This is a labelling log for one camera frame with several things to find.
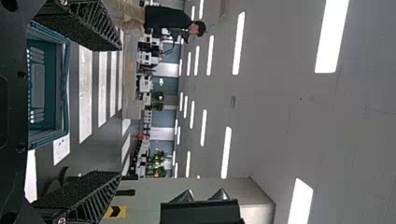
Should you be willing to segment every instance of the yellow sign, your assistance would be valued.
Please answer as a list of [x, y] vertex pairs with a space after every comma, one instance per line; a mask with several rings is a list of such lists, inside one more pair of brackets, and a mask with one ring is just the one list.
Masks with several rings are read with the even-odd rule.
[[123, 219], [126, 218], [126, 206], [110, 206], [105, 213], [106, 219]]

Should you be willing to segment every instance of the person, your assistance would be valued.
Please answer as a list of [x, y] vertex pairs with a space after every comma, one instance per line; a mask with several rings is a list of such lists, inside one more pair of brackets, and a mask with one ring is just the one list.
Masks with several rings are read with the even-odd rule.
[[206, 32], [203, 21], [192, 21], [183, 10], [170, 7], [135, 7], [122, 0], [103, 0], [103, 2], [119, 11], [122, 18], [131, 17], [128, 21], [113, 20], [124, 31], [140, 30], [144, 33], [145, 28], [177, 28], [188, 30], [190, 35], [199, 37]]

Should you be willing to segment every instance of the wall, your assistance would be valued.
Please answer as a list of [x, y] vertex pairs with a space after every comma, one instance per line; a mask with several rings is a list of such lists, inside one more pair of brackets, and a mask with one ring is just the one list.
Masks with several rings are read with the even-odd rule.
[[[135, 189], [134, 197], [116, 197], [111, 205], [127, 205], [127, 218], [120, 224], [160, 222], [160, 203], [174, 199], [186, 189], [192, 189], [196, 201], [205, 201], [218, 189], [225, 188], [233, 199], [238, 199], [242, 214], [250, 224], [270, 224], [275, 206], [268, 196], [249, 178], [237, 179], [143, 179], [122, 181], [119, 189]], [[255, 217], [260, 211], [261, 218]]]

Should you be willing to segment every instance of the rectangular ceiling light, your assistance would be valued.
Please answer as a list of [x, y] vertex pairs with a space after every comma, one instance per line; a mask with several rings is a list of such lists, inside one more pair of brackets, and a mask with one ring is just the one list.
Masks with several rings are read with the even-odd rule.
[[177, 179], [177, 173], [178, 173], [178, 163], [176, 163], [175, 165], [175, 174], [174, 174], [175, 179]]
[[175, 135], [177, 135], [177, 126], [178, 126], [178, 119], [175, 121]]
[[183, 59], [180, 59], [180, 64], [178, 65], [178, 75], [181, 77], [181, 69], [183, 69]]
[[288, 224], [307, 224], [311, 209], [314, 190], [297, 178], [294, 185], [293, 197], [289, 213]]
[[180, 93], [180, 105], [178, 106], [179, 111], [183, 110], [183, 92]]
[[175, 164], [176, 164], [176, 151], [174, 150], [172, 157], [172, 165], [175, 166]]
[[195, 101], [191, 102], [190, 129], [194, 127]]
[[349, 0], [327, 0], [318, 45], [315, 73], [334, 73], [337, 69]]
[[227, 127], [225, 129], [223, 159], [222, 159], [222, 163], [221, 163], [221, 178], [222, 179], [227, 178], [232, 134], [233, 134], [233, 130], [230, 127]]
[[235, 39], [235, 51], [233, 54], [233, 75], [239, 75], [239, 66], [241, 63], [242, 54], [242, 42], [244, 40], [245, 30], [245, 12], [242, 12], [238, 16], [238, 24], [236, 26], [236, 39]]
[[204, 0], [201, 0], [201, 4], [199, 5], [199, 19], [201, 20], [204, 16]]
[[199, 50], [200, 47], [197, 46], [197, 48], [195, 49], [195, 69], [194, 69], [194, 75], [198, 76], [198, 65], [199, 65]]
[[183, 118], [186, 119], [187, 118], [187, 109], [189, 107], [189, 96], [185, 96], [184, 97], [184, 115]]
[[189, 56], [187, 59], [187, 76], [190, 76], [190, 71], [191, 71], [191, 52], [189, 52]]
[[201, 147], [205, 145], [206, 117], [207, 117], [207, 110], [205, 109], [202, 112]]
[[178, 146], [180, 145], [180, 135], [181, 135], [181, 133], [180, 133], [180, 126], [178, 126], [178, 127], [177, 127], [177, 145], [178, 145]]
[[194, 21], [195, 20], [195, 6], [191, 7], [191, 20]]
[[215, 37], [212, 35], [209, 38], [209, 52], [207, 55], [206, 75], [210, 76], [212, 73], [212, 59], [213, 59], [213, 45], [215, 44]]
[[187, 152], [187, 165], [186, 165], [186, 178], [190, 177], [190, 161], [191, 161], [191, 152]]

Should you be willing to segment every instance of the dark jacket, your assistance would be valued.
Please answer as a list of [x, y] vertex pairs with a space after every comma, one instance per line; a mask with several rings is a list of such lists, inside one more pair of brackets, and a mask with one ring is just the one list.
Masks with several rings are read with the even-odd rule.
[[191, 18], [182, 10], [170, 7], [146, 7], [145, 28], [187, 29], [191, 24]]

